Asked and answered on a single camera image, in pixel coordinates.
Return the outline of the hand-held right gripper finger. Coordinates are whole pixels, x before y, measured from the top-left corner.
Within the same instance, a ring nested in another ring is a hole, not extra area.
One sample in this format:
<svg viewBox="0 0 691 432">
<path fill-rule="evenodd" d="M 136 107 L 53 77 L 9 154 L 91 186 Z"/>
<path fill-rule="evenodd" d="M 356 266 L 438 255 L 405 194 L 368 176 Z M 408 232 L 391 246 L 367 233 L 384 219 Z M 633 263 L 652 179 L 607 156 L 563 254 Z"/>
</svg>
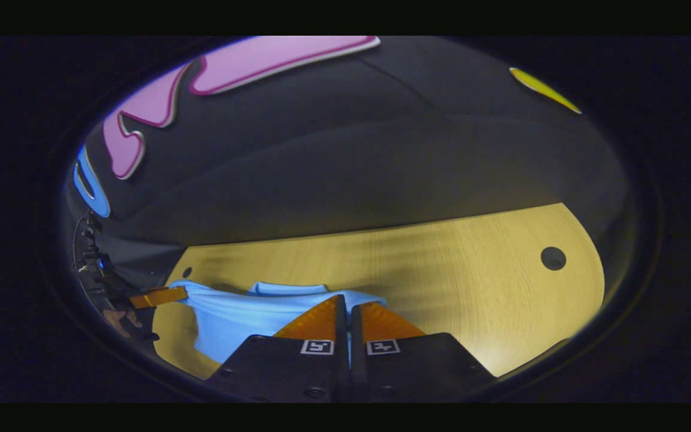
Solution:
<svg viewBox="0 0 691 432">
<path fill-rule="evenodd" d="M 246 403 L 333 403 L 348 384 L 347 308 L 335 295 L 273 336 L 251 335 L 206 380 Z"/>
<path fill-rule="evenodd" d="M 496 384 L 452 334 L 426 334 L 378 302 L 352 309 L 351 402 L 469 403 Z"/>
</svg>

